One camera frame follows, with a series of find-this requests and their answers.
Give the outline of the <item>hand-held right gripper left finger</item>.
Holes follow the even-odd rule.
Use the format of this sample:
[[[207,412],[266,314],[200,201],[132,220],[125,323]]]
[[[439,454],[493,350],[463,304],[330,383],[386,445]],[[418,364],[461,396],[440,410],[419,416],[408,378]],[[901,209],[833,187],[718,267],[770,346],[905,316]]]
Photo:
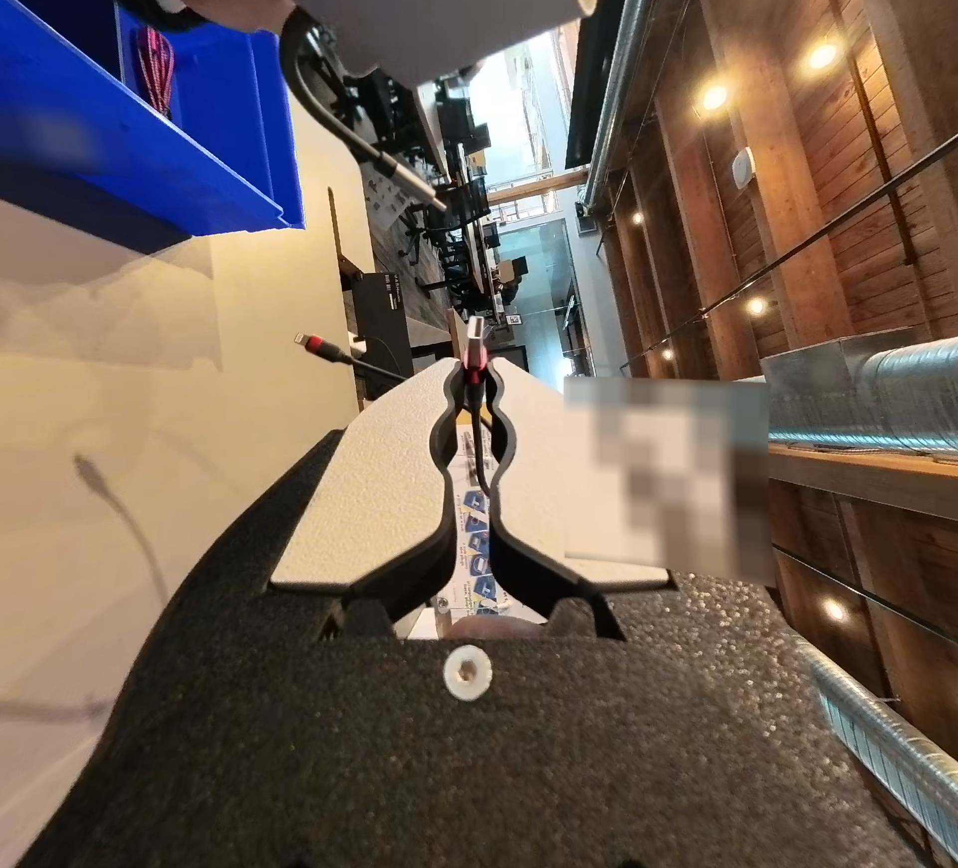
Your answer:
[[[440,359],[370,403],[345,429],[270,585],[383,605],[397,621],[446,584],[457,522],[460,363]]]

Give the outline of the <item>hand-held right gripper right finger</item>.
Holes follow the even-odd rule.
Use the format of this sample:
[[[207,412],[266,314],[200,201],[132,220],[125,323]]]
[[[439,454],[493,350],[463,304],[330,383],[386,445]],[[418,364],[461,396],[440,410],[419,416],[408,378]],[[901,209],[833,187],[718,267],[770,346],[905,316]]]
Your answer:
[[[583,599],[604,618],[608,596],[675,588],[658,547],[631,544],[624,484],[599,465],[585,409],[500,358],[487,367],[486,403],[490,561],[512,598],[544,618]]]

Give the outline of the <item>blue plastic bin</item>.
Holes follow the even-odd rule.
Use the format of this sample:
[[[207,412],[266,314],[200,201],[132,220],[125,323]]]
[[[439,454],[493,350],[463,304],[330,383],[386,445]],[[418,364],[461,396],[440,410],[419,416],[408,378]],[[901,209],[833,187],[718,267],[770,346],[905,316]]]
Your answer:
[[[305,228],[276,36],[2,0],[1,43],[3,199],[142,252]]]

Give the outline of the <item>printed instruction poster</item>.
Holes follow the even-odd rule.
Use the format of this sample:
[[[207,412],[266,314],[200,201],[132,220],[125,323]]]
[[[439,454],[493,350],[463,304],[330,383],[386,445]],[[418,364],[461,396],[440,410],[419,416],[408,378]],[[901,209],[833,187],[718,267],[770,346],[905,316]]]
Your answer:
[[[453,625],[474,615],[509,617],[541,625],[545,619],[513,598],[492,574],[489,551],[489,500],[481,488],[473,429],[457,423],[457,450],[449,464],[456,523],[456,562],[435,598],[438,624]]]

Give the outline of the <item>black flat panel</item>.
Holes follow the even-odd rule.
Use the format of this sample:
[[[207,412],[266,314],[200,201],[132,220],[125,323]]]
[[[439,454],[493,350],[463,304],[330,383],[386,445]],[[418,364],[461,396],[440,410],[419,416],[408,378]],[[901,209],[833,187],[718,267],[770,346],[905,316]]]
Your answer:
[[[400,278],[395,273],[354,275],[350,292],[356,335],[365,345],[361,359],[409,378],[414,366]]]

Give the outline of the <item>black office chair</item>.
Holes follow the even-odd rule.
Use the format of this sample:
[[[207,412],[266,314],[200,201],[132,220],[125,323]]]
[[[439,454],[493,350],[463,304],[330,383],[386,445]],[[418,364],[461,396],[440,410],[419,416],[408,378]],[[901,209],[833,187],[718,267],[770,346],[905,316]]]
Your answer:
[[[345,75],[343,84],[365,111],[379,141],[410,132],[418,124],[413,91],[382,70],[363,77]]]

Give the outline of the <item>white printed floor sign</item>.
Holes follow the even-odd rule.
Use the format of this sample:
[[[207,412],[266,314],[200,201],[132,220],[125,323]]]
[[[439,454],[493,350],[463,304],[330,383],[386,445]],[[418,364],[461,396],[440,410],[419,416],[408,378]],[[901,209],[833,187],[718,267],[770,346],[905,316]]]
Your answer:
[[[363,193],[370,228],[389,229],[417,201],[392,180],[362,168]]]

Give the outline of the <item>wooden top office desk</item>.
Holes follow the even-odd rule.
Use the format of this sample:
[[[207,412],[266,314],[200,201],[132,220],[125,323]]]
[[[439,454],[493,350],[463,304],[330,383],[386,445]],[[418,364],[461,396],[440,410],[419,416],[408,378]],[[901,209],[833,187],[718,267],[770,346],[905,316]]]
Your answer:
[[[437,173],[437,197],[446,207],[421,207],[420,239],[436,250],[443,277],[438,283],[417,284],[427,295],[446,290],[461,309],[477,303],[480,312],[490,314],[493,280],[484,236],[491,211],[485,188],[488,127],[475,121],[469,89],[460,77],[424,84],[415,97]]]

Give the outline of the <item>black ceiling rod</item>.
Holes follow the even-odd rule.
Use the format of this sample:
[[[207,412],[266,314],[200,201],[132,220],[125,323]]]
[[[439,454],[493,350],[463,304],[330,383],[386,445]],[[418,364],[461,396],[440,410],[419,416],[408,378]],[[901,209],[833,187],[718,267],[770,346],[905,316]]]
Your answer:
[[[651,346],[642,348],[638,353],[628,357],[627,361],[620,366],[621,373],[629,370],[630,364],[632,362],[637,361],[638,359],[643,359],[644,357],[654,353],[661,346],[671,342],[684,329],[693,324],[706,321],[715,310],[723,307],[729,302],[737,300],[747,290],[749,290],[750,287],[753,287],[765,277],[770,276],[784,263],[787,263],[797,255],[804,253],[813,244],[817,243],[821,239],[829,237],[833,232],[843,227],[846,223],[857,219],[859,215],[864,213],[866,210],[883,202],[885,199],[890,198],[894,192],[898,191],[899,187],[903,186],[907,182],[915,180],[928,168],[936,165],[940,161],[947,158],[950,154],[954,153],[956,149],[957,134],[953,133],[952,136],[940,143],[933,150],[912,162],[908,167],[894,174],[889,180],[881,183],[879,187],[873,191],[870,191],[868,194],[856,201],[846,210],[839,213],[833,219],[827,221],[821,228],[808,235],[808,237],[805,239],[802,239],[793,247],[786,250],[784,254],[776,257],[770,263],[760,267],[749,276],[746,276],[744,280],[736,285],[736,287],[733,287],[729,291],[725,292],[717,300],[714,300],[712,303],[699,308],[692,317],[683,320],[670,331],[666,332],[666,334],[660,339],[653,341]]]

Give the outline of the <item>silver ventilation duct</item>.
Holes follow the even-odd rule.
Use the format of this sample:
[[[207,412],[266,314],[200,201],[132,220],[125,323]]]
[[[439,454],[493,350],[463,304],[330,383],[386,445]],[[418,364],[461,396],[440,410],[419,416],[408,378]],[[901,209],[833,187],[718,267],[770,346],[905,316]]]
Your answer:
[[[910,328],[840,337],[760,362],[769,440],[957,460],[957,339]]]
[[[956,760],[816,646],[791,635],[837,738],[956,861]]]
[[[581,201],[581,219],[596,220],[637,61],[649,35],[655,0],[624,0]]]

